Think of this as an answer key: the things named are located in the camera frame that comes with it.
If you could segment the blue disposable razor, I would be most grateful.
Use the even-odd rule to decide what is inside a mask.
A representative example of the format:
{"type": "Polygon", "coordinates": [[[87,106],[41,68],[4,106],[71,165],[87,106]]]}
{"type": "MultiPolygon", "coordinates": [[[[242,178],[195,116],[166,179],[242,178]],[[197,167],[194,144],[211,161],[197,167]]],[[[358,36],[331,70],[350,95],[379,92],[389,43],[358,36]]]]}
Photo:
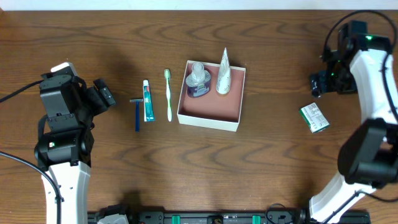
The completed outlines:
{"type": "Polygon", "coordinates": [[[144,100],[142,98],[133,98],[133,99],[129,100],[130,103],[134,103],[136,106],[136,109],[135,109],[135,131],[136,132],[140,131],[140,104],[143,101],[144,100]]]}

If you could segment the green white soap box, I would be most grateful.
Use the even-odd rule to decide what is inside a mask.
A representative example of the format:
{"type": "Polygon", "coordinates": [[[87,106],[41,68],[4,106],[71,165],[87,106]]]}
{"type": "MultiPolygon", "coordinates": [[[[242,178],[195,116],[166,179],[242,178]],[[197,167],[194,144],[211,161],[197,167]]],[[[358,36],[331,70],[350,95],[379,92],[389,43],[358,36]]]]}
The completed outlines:
{"type": "Polygon", "coordinates": [[[299,112],[312,133],[318,133],[330,126],[316,103],[304,106],[299,112]]]}

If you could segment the teal toothpaste tube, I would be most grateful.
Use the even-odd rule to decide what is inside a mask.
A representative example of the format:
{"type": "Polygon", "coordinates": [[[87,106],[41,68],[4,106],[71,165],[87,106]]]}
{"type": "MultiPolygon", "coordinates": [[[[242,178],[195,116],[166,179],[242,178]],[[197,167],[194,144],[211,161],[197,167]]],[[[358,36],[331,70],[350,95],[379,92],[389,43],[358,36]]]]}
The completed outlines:
{"type": "Polygon", "coordinates": [[[144,121],[151,122],[155,121],[152,95],[150,93],[150,85],[148,80],[143,81],[143,94],[144,94],[144,121]]]}

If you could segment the green white toothbrush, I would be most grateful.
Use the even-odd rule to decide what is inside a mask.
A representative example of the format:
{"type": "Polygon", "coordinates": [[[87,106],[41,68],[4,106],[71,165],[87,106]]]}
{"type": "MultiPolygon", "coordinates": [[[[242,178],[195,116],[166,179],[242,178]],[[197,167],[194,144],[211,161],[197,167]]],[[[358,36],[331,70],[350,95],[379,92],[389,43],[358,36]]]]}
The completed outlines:
{"type": "Polygon", "coordinates": [[[172,121],[172,106],[171,106],[171,91],[170,91],[170,70],[164,70],[164,77],[166,81],[166,97],[167,97],[167,118],[172,121]]]}

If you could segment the clear pump soap bottle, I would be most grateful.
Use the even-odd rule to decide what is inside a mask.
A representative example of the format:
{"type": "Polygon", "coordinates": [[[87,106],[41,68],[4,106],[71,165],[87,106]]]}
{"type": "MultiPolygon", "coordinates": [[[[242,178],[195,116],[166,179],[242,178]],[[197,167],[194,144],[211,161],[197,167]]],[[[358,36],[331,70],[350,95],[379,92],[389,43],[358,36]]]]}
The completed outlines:
{"type": "Polygon", "coordinates": [[[204,64],[195,62],[192,65],[192,72],[185,79],[187,84],[187,94],[191,98],[198,98],[206,95],[210,91],[211,75],[205,70],[204,64]]]}

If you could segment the white floral lotion tube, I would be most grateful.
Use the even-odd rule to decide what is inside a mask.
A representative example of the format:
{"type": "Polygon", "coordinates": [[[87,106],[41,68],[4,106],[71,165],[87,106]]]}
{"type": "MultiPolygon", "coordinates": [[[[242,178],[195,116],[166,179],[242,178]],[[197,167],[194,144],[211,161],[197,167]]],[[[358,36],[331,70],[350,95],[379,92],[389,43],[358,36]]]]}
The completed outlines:
{"type": "Polygon", "coordinates": [[[216,83],[216,90],[221,95],[229,93],[231,88],[231,69],[228,58],[228,51],[224,49],[220,69],[218,72],[218,78],[216,83]]]}

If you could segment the white cardboard box pink interior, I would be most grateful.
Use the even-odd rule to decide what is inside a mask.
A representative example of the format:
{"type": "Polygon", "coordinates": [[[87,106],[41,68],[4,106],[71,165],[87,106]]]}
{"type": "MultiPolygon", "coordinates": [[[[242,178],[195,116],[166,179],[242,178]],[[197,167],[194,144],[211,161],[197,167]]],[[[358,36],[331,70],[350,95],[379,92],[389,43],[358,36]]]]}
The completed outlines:
{"type": "Polygon", "coordinates": [[[221,95],[216,91],[220,65],[205,62],[204,69],[211,75],[210,91],[198,98],[188,96],[187,84],[182,83],[178,101],[177,117],[180,124],[235,132],[238,129],[246,69],[231,66],[231,89],[221,95]]]}

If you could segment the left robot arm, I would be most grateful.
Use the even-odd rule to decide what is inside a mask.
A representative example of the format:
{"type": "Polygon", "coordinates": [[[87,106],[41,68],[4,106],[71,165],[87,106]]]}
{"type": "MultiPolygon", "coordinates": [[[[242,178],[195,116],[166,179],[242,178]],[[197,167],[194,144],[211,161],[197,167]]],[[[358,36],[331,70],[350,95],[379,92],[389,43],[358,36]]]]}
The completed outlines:
{"type": "Polygon", "coordinates": [[[46,115],[39,122],[35,158],[50,178],[47,223],[87,223],[93,118],[116,101],[102,79],[87,87],[75,75],[54,75],[39,86],[46,115]]]}

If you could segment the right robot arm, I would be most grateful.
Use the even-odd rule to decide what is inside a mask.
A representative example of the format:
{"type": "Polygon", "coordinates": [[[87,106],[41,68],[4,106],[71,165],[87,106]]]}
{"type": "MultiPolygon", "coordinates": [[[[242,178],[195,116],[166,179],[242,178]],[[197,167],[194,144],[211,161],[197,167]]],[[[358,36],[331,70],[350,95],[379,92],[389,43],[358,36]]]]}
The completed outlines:
{"type": "Polygon", "coordinates": [[[328,68],[312,75],[312,94],[356,92],[361,124],[340,149],[337,173],[309,201],[310,219],[318,223],[338,223],[361,198],[397,182],[392,45],[387,37],[358,33],[342,35],[338,46],[325,50],[328,68]]]}

